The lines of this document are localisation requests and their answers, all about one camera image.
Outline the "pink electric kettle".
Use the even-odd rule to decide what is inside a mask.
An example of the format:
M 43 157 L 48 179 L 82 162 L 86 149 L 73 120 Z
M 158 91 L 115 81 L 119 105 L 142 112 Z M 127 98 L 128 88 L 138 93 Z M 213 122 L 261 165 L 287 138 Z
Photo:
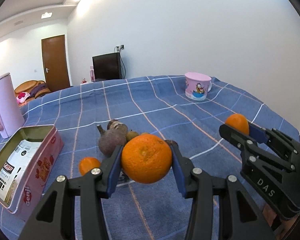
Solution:
M 18 106 L 10 73 L 0 76 L 0 135 L 6 139 L 25 123 Z

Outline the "pink tin box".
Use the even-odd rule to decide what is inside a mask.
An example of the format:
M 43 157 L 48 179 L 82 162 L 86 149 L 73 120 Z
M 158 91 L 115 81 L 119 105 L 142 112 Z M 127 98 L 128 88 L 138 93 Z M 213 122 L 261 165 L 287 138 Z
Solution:
M 18 129 L 0 151 L 0 204 L 27 220 L 38 204 L 64 143 L 55 125 Z

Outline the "cut purple sugarcane piece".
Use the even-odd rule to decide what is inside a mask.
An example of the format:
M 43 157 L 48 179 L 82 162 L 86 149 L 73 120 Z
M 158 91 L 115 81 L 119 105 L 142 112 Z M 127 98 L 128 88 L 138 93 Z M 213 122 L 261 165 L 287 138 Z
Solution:
M 107 129 L 117 129 L 117 127 L 121 126 L 122 122 L 117 119 L 111 119 L 107 124 Z

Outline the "large orange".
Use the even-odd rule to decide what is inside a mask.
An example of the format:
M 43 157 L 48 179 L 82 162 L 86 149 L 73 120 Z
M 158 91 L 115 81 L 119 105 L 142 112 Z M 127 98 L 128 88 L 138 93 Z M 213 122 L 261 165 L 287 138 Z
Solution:
M 123 147 L 121 166 L 123 172 L 138 183 L 156 183 L 172 166 L 172 150 L 160 137 L 142 134 Z

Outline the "small orange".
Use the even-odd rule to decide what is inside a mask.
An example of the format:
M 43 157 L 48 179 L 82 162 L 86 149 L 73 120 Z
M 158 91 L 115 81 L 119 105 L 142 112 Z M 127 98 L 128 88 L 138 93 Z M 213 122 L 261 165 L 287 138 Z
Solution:
M 237 113 L 230 115 L 226 119 L 225 124 L 237 129 L 243 134 L 249 135 L 249 123 L 246 117 L 242 114 Z
M 85 157 L 79 162 L 78 169 L 80 174 L 83 176 L 93 168 L 99 168 L 100 166 L 101 163 L 98 159 L 94 157 Z

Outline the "wall power socket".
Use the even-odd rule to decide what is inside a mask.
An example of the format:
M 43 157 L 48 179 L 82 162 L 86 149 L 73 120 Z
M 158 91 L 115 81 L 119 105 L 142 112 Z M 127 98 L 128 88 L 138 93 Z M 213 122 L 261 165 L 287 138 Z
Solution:
M 120 53 L 121 50 L 124 50 L 125 46 L 124 45 L 119 45 L 119 46 L 116 46 L 114 48 L 114 51 L 117 52 L 117 53 Z

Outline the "blue plaid tablecloth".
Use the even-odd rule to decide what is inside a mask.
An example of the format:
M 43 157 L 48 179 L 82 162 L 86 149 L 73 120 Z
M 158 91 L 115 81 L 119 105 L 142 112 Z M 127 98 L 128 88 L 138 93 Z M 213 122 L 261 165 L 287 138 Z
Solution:
M 145 76 L 21 107 L 25 125 L 0 138 L 0 233 L 275 239 L 300 214 L 298 131 L 218 79 L 202 94 L 183 76 Z

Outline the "paper leaflet in tin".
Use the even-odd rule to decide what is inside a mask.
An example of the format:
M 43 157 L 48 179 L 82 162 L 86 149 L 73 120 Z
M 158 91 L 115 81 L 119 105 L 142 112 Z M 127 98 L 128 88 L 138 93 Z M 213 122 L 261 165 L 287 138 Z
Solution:
M 0 166 L 0 200 L 11 205 L 16 189 L 41 142 L 22 140 Z

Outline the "purple passion fruit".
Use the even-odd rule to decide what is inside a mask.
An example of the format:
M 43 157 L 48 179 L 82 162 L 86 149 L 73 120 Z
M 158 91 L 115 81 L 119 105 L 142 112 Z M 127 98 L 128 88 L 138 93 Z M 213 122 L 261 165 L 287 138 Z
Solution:
M 125 146 L 127 143 L 126 135 L 119 129 L 104 130 L 101 125 L 97 125 L 97 129 L 100 133 L 98 148 L 107 158 L 111 157 L 117 145 Z

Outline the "black television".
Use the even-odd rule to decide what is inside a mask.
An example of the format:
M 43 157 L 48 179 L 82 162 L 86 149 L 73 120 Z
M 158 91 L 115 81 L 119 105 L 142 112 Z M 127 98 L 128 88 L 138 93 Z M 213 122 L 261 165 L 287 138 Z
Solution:
M 92 57 L 96 81 L 123 79 L 119 53 L 109 53 Z

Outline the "pink cartoon cup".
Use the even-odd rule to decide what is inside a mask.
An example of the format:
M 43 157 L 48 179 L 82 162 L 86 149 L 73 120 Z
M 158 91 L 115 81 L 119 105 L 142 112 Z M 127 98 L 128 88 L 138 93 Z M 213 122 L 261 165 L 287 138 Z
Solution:
M 202 73 L 185 73 L 185 95 L 195 101 L 204 101 L 211 90 L 211 77 Z

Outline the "brown wooden door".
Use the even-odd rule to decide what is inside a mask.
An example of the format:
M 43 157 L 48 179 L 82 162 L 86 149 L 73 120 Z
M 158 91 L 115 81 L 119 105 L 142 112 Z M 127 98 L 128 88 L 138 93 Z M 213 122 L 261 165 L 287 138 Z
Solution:
M 65 35 L 42 39 L 42 59 L 45 80 L 49 90 L 55 92 L 69 88 Z

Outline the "small yellow-brown fruit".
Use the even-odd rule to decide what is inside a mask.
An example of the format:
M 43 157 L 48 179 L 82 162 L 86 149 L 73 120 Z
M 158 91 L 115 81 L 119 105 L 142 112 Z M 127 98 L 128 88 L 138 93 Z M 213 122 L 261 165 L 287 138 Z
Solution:
M 126 134 L 126 140 L 127 141 L 131 141 L 132 139 L 134 139 L 135 137 L 139 136 L 139 133 L 133 130 L 130 130 L 127 132 Z

